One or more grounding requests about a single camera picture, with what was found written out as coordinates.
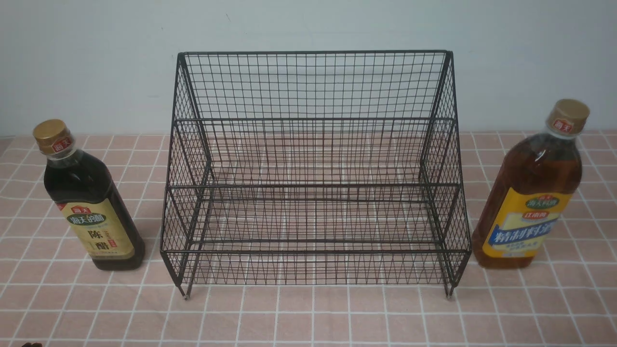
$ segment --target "blue label band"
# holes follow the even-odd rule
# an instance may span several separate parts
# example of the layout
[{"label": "blue label band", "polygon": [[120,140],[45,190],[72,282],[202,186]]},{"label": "blue label band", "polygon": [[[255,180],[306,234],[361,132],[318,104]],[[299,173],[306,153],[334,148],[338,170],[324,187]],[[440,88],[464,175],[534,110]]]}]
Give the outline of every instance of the blue label band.
[{"label": "blue label band", "polygon": [[550,232],[555,223],[557,223],[557,219],[511,230],[502,230],[499,228],[499,225],[495,225],[489,239],[489,245],[505,245],[544,236]]}]

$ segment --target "dark liquid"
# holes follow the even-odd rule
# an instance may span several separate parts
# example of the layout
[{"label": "dark liquid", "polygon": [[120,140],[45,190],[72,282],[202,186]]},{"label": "dark liquid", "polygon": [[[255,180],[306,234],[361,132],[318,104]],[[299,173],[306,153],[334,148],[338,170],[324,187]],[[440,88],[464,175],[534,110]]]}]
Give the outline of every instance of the dark liquid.
[{"label": "dark liquid", "polygon": [[541,133],[519,142],[503,160],[471,244],[478,263],[491,269],[517,269],[533,257],[493,258],[482,250],[510,187],[519,194],[573,194],[582,176],[581,155],[574,140]]},{"label": "dark liquid", "polygon": [[145,245],[126,210],[107,166],[94,156],[77,150],[70,157],[59,161],[48,160],[44,177],[45,189],[55,203],[99,204],[105,199],[114,207],[126,231],[135,254],[129,259],[92,259],[101,270],[137,269],[144,259]]}]

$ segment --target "metal wire shelf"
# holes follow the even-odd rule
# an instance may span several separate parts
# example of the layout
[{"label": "metal wire shelf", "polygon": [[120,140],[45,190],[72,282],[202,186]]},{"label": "metal wire shelf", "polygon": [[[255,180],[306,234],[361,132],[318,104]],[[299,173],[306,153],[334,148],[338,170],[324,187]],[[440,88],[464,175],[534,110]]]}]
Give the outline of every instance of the metal wire shelf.
[{"label": "metal wire shelf", "polygon": [[452,53],[181,53],[161,255],[194,284],[441,283],[471,255]]}]

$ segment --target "vinegar bottle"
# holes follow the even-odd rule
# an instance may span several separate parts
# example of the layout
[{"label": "vinegar bottle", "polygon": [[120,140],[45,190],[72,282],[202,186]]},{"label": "vinegar bottle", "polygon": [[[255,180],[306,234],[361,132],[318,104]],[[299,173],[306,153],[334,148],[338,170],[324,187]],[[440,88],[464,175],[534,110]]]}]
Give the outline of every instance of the vinegar bottle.
[{"label": "vinegar bottle", "polygon": [[51,199],[101,270],[132,270],[144,258],[137,233],[107,166],[76,148],[63,121],[36,126],[39,149],[47,156],[43,182]]},{"label": "vinegar bottle", "polygon": [[581,182],[575,139],[588,116],[582,102],[559,100],[545,131],[519,142],[505,156],[471,236],[481,266],[516,269],[531,264]]}]

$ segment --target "red logo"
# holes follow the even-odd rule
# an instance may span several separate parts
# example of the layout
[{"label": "red logo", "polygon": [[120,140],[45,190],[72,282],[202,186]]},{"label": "red logo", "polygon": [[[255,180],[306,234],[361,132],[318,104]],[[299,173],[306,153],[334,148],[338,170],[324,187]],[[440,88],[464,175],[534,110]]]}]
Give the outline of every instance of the red logo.
[{"label": "red logo", "polygon": [[75,206],[75,207],[71,208],[71,211],[73,211],[73,213],[77,213],[77,214],[90,214],[90,213],[92,213],[89,208],[81,207],[81,206]]},{"label": "red logo", "polygon": [[523,219],[525,220],[539,220],[545,219],[549,216],[549,211],[534,211],[534,212],[526,212],[523,214]]},{"label": "red logo", "polygon": [[54,144],[51,145],[51,149],[54,150],[54,153],[59,153],[71,147],[72,144],[73,142],[71,141],[70,137],[63,137],[63,138],[59,138],[58,140],[56,140],[56,142],[54,142]]},{"label": "red logo", "polygon": [[553,128],[559,130],[562,133],[569,134],[572,131],[574,125],[565,119],[555,119],[553,122]]}]

